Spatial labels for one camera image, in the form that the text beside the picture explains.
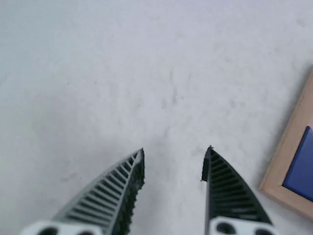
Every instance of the wooden frame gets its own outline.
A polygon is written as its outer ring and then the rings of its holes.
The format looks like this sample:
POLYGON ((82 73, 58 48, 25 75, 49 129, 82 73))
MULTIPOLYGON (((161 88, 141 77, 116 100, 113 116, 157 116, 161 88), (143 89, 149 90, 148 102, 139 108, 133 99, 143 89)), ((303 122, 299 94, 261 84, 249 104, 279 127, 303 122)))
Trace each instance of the wooden frame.
POLYGON ((267 196, 313 219, 313 202, 283 187, 285 176, 307 126, 313 127, 313 72, 303 89, 260 186, 261 191, 267 196))

